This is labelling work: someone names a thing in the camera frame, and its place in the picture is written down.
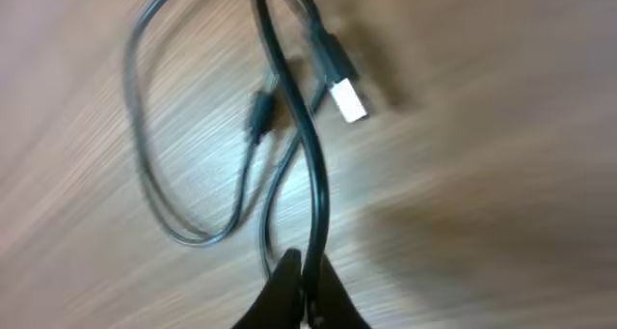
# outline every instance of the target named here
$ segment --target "wood grain surface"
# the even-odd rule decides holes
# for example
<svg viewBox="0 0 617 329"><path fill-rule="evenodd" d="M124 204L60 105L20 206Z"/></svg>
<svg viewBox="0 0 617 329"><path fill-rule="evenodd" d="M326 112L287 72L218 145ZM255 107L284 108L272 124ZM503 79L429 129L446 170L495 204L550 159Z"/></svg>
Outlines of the wood grain surface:
<svg viewBox="0 0 617 329"><path fill-rule="evenodd" d="M0 327L228 328L263 286L256 215L292 130L259 150L232 238L172 243L139 190L121 54L147 0L0 0ZM328 253L375 328L617 327L617 0L317 0L372 119L316 123ZM288 53L297 19L272 0ZM140 55L158 165L228 217L265 58L248 0L171 0ZM311 86L310 68L302 75ZM302 159L277 245L306 245Z"/></svg>

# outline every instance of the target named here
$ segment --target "black cable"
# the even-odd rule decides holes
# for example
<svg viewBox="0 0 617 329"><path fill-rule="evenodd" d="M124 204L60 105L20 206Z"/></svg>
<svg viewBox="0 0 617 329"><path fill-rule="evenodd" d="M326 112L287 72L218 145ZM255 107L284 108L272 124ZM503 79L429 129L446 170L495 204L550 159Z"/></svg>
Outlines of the black cable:
<svg viewBox="0 0 617 329"><path fill-rule="evenodd" d="M327 93L327 86L324 83L319 83L319 88L310 101L310 112L313 115L316 115L317 112L319 112ZM289 146L287 146L285 155L277 165L276 173L270 182L270 187L268 188L268 193L266 194L263 203L263 210L261 211L261 217L259 220L259 252L261 255L261 267L263 268L263 273L268 278L272 275L272 263L276 262L274 249L272 247L272 235L270 234L272 211L279 193L279 189L281 188L282 180L285 178L299 147L300 135L296 133L289 143Z"/></svg>
<svg viewBox="0 0 617 329"><path fill-rule="evenodd" d="M319 138L312 118L298 85L282 53L281 45L270 18L266 0L253 0L256 23L262 44L273 71L279 75L287 107L298 128L307 159L310 194L312 197L312 219L308 240L307 258L303 267L303 281L309 303L317 296L321 261L328 240L330 224L330 191L328 173Z"/></svg>
<svg viewBox="0 0 617 329"><path fill-rule="evenodd" d="M141 37L150 21L167 1L168 0L152 0L136 22L124 53L124 99L129 112L135 147L137 149L140 183L156 221L163 231L176 242L192 247L202 247L220 242L222 239L232 234L237 228L242 216L245 187L250 164L255 154L256 143L250 142L247 146L246 157L236 187L233 212L225 227L215 234L210 234L194 227L186 221L184 218L186 215L180 214L178 209L167 198L152 166L152 159L148 149L143 97L139 87L139 75L137 72L136 57ZM187 237L183 233L179 233L164 217L164 213L159 207L157 200L170 212L183 229L194 234L195 237Z"/></svg>

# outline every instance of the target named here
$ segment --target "wooden table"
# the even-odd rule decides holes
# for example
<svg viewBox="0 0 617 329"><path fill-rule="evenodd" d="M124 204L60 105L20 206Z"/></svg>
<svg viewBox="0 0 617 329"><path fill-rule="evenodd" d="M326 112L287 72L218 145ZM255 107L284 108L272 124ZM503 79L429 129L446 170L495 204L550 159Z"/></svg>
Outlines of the wooden table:
<svg viewBox="0 0 617 329"><path fill-rule="evenodd" d="M228 328L263 285L254 212L195 250L139 190L121 54L147 0L0 0L0 326ZM272 0L287 53L300 26ZM316 120L328 254L375 328L617 327L617 0L317 0L373 116ZM265 59L248 0L171 0L142 46L150 135L194 218L228 217ZM302 74L307 95L310 68ZM277 245L306 245L300 159Z"/></svg>

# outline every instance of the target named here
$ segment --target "usb connector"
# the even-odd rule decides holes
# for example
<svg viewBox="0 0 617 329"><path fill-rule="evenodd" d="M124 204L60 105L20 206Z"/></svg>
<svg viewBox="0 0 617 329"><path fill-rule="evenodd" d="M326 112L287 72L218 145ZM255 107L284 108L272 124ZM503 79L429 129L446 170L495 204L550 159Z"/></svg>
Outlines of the usb connector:
<svg viewBox="0 0 617 329"><path fill-rule="evenodd" d="M357 122L368 116L368 111L364 108L362 99L356 93L356 89L354 89L349 78L334 84L330 88L330 94L346 122Z"/></svg>
<svg viewBox="0 0 617 329"><path fill-rule="evenodd" d="M354 87L358 73L338 39L321 26L313 27L309 38L321 75L345 121L353 123L368 117L364 101Z"/></svg>

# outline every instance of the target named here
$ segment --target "black object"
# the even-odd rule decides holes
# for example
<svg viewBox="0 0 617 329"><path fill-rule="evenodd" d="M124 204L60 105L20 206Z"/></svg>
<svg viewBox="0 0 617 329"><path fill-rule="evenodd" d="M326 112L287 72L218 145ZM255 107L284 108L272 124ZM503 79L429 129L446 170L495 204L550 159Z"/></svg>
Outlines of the black object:
<svg viewBox="0 0 617 329"><path fill-rule="evenodd" d="M299 328L306 306L300 269L300 251L287 250L255 303L233 329ZM311 305L316 309L307 311L319 315L309 316L308 325L315 329L370 328L354 307L328 257L324 257L320 271L319 300Z"/></svg>

